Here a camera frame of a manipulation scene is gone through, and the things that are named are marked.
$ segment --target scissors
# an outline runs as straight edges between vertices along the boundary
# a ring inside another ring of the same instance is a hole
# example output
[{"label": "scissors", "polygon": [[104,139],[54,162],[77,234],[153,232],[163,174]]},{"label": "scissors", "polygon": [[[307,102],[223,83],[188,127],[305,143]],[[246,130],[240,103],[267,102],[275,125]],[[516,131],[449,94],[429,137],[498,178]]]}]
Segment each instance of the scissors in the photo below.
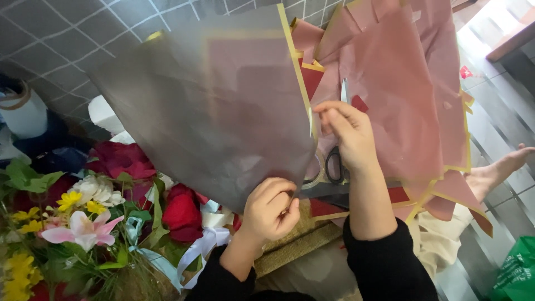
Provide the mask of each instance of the scissors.
[{"label": "scissors", "polygon": [[[341,86],[341,92],[340,92],[340,100],[349,103],[348,102],[348,89],[347,89],[347,78],[342,79],[342,86]],[[331,177],[331,174],[329,173],[328,163],[332,156],[338,156],[338,166],[340,168],[340,178],[334,179]],[[340,150],[338,149],[338,145],[333,147],[333,149],[329,152],[329,155],[325,159],[325,174],[327,175],[327,179],[333,184],[341,184],[345,180],[345,173],[346,168],[342,165],[342,156],[340,155]]]}]

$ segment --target scissor blade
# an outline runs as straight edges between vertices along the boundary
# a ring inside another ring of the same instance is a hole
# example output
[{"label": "scissor blade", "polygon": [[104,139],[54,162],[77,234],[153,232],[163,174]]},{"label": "scissor blade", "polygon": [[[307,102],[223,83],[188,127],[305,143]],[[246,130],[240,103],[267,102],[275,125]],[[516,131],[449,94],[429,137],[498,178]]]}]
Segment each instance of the scissor blade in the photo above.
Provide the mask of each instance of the scissor blade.
[{"label": "scissor blade", "polygon": [[341,87],[341,93],[340,93],[340,100],[349,103],[348,101],[349,93],[347,90],[347,78],[342,79],[342,87]]}]

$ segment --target bare foot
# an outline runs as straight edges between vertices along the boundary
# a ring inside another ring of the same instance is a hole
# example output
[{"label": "bare foot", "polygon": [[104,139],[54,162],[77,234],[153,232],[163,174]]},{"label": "bare foot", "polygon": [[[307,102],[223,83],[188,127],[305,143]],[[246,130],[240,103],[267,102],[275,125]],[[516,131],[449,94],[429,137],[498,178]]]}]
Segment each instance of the bare foot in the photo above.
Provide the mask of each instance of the bare foot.
[{"label": "bare foot", "polygon": [[498,161],[485,167],[472,168],[464,174],[464,178],[478,201],[482,202],[489,192],[526,164],[526,157],[532,153],[535,153],[535,147],[526,147],[522,143],[518,145],[518,150]]}]

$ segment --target beige pants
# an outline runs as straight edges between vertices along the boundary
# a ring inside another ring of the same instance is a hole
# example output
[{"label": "beige pants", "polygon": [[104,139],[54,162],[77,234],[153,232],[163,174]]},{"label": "beige pants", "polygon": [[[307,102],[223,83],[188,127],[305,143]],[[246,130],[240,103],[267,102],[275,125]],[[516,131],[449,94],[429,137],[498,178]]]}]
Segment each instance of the beige pants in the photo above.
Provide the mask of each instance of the beige pants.
[{"label": "beige pants", "polygon": [[[470,211],[456,205],[449,222],[424,212],[409,224],[414,254],[431,278],[455,262],[461,246],[459,237],[471,220]],[[355,276],[347,266],[347,250],[341,249],[342,245],[340,238],[297,258],[258,279],[257,288],[298,291],[316,300],[362,300]]]}]

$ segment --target black sleeve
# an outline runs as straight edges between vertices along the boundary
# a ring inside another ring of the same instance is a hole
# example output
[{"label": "black sleeve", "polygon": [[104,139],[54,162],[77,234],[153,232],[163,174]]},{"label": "black sleeve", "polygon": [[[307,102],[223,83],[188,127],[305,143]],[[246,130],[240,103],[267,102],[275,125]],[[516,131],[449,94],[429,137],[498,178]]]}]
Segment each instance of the black sleeve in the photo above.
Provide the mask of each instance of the black sleeve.
[{"label": "black sleeve", "polygon": [[438,300],[433,281],[412,251],[409,228],[396,220],[398,228],[394,233],[372,241],[356,240],[349,218],[343,225],[347,264],[355,274],[362,299]]},{"label": "black sleeve", "polygon": [[247,300],[255,288],[256,273],[251,268],[244,282],[239,281],[219,263],[227,245],[212,250],[204,270],[197,279],[197,285],[189,292],[186,301],[195,300]]}]

